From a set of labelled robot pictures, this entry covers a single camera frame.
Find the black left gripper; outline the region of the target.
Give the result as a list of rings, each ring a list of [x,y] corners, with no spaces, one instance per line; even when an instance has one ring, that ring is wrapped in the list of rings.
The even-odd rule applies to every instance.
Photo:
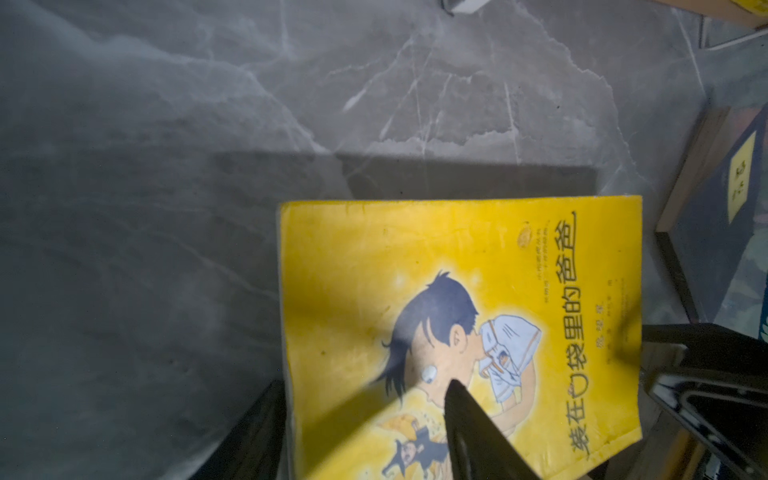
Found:
[[[739,479],[767,477],[767,344],[715,324],[645,326],[644,343],[679,346],[644,390]]]

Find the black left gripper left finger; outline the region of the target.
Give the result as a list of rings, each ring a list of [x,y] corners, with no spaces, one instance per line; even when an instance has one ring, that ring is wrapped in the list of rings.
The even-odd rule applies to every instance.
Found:
[[[285,383],[274,380],[190,479],[276,479],[286,417]]]

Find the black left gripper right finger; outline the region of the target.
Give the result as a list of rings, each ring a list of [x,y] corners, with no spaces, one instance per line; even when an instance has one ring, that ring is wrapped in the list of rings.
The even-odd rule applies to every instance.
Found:
[[[454,479],[539,479],[458,380],[447,388],[444,418]]]

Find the yellow cartoon cover book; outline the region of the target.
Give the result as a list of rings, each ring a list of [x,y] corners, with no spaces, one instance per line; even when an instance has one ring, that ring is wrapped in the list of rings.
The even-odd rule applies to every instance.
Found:
[[[546,479],[642,437],[638,196],[296,201],[278,216],[295,479],[446,479],[464,385]]]

